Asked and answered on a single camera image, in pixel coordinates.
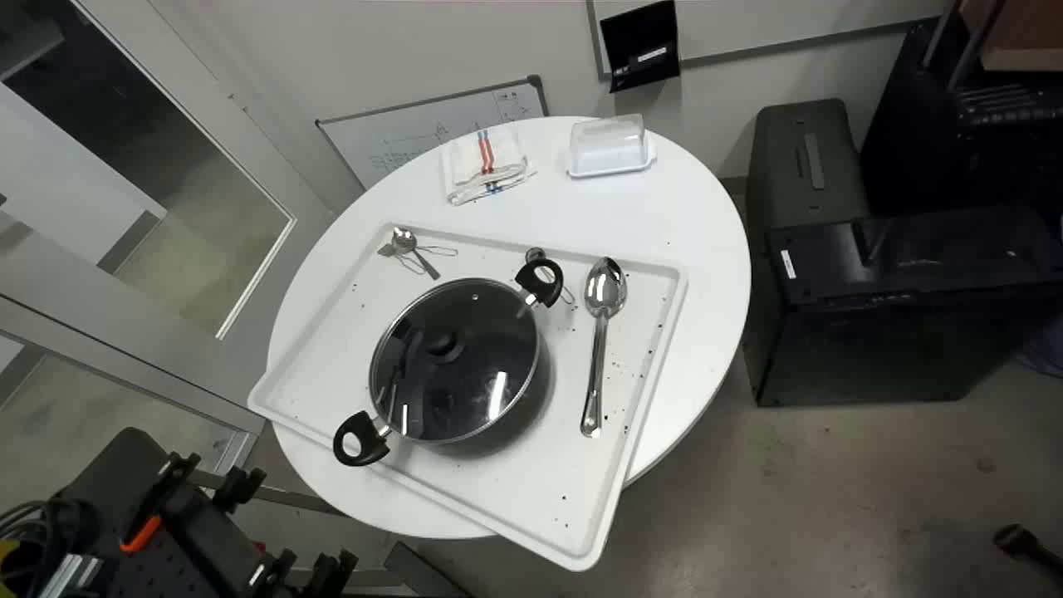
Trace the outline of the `glass pot lid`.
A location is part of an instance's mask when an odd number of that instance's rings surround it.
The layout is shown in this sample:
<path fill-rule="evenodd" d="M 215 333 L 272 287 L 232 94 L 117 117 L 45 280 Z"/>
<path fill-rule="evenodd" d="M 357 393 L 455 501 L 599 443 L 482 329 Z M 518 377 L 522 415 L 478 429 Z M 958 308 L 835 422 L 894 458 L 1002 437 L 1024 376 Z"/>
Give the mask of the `glass pot lid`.
<path fill-rule="evenodd" d="M 513 287 L 451 280 L 419 294 L 377 340 L 369 393 L 397 434 L 459 443 L 501 422 L 538 361 L 538 322 Z"/>

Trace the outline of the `black cooking pot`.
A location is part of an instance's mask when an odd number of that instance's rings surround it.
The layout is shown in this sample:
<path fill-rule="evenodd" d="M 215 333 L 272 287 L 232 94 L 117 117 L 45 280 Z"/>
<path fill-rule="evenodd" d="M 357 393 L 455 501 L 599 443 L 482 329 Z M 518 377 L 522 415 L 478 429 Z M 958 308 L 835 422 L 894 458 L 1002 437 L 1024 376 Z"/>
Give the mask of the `black cooking pot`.
<path fill-rule="evenodd" d="M 561 300 L 565 269 L 538 252 L 511 282 L 465 277 L 430 287 L 376 341 L 369 404 L 333 431 L 337 466 L 376 466 L 388 437 L 459 446 L 501 429 L 549 381 L 538 311 Z"/>

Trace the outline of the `large steel serving spoon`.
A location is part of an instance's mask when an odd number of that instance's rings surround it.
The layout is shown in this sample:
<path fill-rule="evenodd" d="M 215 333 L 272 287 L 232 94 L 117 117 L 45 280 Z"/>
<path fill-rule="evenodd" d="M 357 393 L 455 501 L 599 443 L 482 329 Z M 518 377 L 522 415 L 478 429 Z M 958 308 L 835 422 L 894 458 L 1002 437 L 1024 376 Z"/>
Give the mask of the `large steel serving spoon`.
<path fill-rule="evenodd" d="M 595 434 L 605 422 L 600 394 L 605 394 L 607 322 L 621 311 L 623 300 L 627 300 L 627 282 L 621 267 L 614 260 L 599 260 L 585 280 L 585 304 L 595 320 L 587 387 L 585 387 L 585 404 L 576 422 L 585 434 Z"/>

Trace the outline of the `round white table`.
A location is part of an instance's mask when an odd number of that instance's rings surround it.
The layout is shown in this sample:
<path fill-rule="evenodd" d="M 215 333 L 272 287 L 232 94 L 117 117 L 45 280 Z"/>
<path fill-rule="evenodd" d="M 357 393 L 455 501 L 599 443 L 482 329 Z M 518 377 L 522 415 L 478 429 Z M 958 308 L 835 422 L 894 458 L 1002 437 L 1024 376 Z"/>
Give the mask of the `round white table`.
<path fill-rule="evenodd" d="M 648 257 L 686 271 L 686 300 L 665 354 L 665 371 L 627 469 L 627 485 L 667 458 L 714 403 L 749 304 L 746 232 L 721 179 L 673 138 L 652 134 L 657 161 L 630 177 L 569 179 L 561 150 L 573 117 L 518 120 L 518 138 L 534 177 L 496 198 L 447 207 L 440 150 L 429 150 L 370 183 L 313 246 L 287 282 L 269 359 L 280 359 L 315 311 L 347 252 L 384 222 L 501 232 L 549 246 L 572 243 L 605 257 Z"/>

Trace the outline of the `small steel spoon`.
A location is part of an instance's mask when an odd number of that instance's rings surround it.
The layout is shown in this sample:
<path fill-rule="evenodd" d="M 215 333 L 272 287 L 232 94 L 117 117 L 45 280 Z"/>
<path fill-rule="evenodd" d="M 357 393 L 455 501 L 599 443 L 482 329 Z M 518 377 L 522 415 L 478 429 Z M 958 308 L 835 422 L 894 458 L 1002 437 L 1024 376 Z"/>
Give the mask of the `small steel spoon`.
<path fill-rule="evenodd" d="M 438 269 L 419 252 L 419 237 L 406 227 L 388 232 L 380 257 L 411 257 L 430 280 L 438 280 Z"/>

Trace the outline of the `clear plastic butter dish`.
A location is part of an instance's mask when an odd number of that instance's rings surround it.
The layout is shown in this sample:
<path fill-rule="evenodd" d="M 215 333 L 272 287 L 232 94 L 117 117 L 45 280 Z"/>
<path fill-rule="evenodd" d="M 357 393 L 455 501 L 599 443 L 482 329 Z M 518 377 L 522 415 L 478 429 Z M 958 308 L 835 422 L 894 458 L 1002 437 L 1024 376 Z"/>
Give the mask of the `clear plastic butter dish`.
<path fill-rule="evenodd" d="M 641 174 L 657 159 L 637 114 L 585 120 L 572 126 L 565 174 L 572 179 Z"/>

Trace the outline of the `black cabinet printer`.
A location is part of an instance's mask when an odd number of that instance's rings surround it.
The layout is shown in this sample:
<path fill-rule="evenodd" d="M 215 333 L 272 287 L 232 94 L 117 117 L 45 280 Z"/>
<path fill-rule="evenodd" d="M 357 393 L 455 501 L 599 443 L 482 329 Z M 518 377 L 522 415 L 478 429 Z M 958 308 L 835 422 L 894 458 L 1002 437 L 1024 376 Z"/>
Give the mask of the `black cabinet printer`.
<path fill-rule="evenodd" d="M 873 214 L 835 101 L 756 114 L 746 232 L 764 408 L 956 403 L 1060 311 L 1040 214 Z"/>

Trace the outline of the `black object on floor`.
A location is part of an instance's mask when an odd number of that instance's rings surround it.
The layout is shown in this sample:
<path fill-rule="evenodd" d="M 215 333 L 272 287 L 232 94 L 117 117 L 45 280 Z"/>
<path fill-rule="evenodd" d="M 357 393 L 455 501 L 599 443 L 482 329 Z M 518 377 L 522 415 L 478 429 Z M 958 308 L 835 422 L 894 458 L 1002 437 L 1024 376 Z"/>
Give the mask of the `black object on floor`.
<path fill-rule="evenodd" d="M 1024 558 L 1024 561 L 1031 561 L 1054 575 L 1063 575 L 1063 558 L 1054 556 L 1029 529 L 1024 525 L 1002 525 L 996 534 L 993 534 L 993 544 L 1008 556 L 1008 558 Z"/>

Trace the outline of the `whiteboard leaning on wall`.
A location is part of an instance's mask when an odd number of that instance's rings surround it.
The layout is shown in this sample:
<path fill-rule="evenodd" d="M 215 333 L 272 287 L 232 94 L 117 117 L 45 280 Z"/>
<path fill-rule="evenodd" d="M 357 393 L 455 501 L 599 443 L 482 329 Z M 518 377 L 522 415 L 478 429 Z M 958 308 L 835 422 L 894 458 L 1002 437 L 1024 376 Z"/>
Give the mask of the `whiteboard leaning on wall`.
<path fill-rule="evenodd" d="M 461 94 L 325 117 L 319 120 L 319 129 L 344 168 L 362 186 L 376 186 L 390 168 L 455 135 L 545 114 L 549 101 L 542 80 L 522 75 Z"/>

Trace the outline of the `black wall-mounted holder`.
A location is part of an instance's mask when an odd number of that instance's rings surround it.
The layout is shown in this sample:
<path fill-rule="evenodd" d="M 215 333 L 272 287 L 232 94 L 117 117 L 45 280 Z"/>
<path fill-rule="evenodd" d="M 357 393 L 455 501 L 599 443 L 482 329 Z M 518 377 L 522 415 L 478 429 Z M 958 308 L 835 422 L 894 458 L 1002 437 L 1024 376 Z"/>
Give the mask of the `black wall-mounted holder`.
<path fill-rule="evenodd" d="M 682 72 L 673 0 L 614 13 L 600 22 L 612 89 L 630 89 Z"/>

